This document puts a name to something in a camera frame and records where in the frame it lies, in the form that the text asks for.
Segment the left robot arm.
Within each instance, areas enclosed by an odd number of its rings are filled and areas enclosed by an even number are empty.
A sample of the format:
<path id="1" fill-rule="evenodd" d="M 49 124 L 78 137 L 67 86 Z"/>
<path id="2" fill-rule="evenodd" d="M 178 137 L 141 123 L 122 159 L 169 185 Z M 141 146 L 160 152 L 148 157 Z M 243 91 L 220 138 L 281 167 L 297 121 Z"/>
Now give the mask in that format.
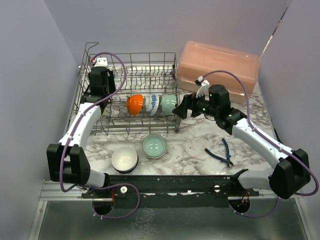
<path id="1" fill-rule="evenodd" d="M 88 78 L 89 86 L 80 99 L 73 123 L 58 143 L 47 147 L 46 155 L 53 182 L 93 187 L 94 193 L 103 198 L 110 193 L 111 186 L 104 173 L 91 169 L 84 148 L 116 86 L 113 71 L 105 66 L 92 67 Z"/>

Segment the celadon green bowl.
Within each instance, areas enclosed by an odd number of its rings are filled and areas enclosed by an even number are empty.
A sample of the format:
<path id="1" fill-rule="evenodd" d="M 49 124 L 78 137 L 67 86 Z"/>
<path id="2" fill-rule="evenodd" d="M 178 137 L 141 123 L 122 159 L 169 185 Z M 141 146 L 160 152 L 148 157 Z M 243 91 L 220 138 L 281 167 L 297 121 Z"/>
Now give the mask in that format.
<path id="1" fill-rule="evenodd" d="M 174 94 L 165 94 L 161 97 L 160 107 L 165 115 L 171 115 L 177 103 L 177 96 Z"/>

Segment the white round bowl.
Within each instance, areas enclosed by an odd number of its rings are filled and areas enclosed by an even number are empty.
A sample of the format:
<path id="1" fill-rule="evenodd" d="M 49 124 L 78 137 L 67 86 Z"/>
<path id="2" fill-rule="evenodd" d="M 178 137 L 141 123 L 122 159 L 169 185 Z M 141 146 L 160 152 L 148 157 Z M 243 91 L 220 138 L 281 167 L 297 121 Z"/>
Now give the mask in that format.
<path id="1" fill-rule="evenodd" d="M 144 104 L 143 95 L 134 94 L 127 98 L 125 106 L 127 107 L 127 110 L 131 115 L 136 116 L 141 111 L 143 104 Z"/>

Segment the blue floral bowl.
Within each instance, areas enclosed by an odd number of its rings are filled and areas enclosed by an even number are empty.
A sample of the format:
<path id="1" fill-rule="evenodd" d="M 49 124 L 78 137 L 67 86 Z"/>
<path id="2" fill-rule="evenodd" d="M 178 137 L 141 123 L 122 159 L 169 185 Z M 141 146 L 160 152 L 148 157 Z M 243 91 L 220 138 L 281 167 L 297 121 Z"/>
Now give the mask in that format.
<path id="1" fill-rule="evenodd" d="M 158 94 L 150 94 L 144 97 L 144 110 L 149 116 L 153 116 L 160 105 L 160 97 Z"/>

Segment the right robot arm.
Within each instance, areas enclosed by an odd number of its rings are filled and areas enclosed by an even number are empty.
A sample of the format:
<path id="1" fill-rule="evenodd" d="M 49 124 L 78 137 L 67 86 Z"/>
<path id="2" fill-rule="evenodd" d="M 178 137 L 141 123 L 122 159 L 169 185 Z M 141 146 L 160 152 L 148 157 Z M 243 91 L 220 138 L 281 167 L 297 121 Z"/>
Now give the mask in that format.
<path id="1" fill-rule="evenodd" d="M 282 199 L 289 199 L 311 180 L 308 173 L 308 154 L 300 149 L 293 150 L 259 131 L 248 123 L 248 117 L 231 107 L 229 92 L 223 85 L 212 85 L 208 89 L 209 99 L 196 94 L 186 94 L 172 112 L 186 119 L 188 110 L 193 118 L 204 114 L 213 117 L 217 126 L 228 134 L 242 140 L 271 166 L 271 170 L 243 170 L 230 182 L 229 189 L 240 196 L 247 189 L 271 190 Z"/>

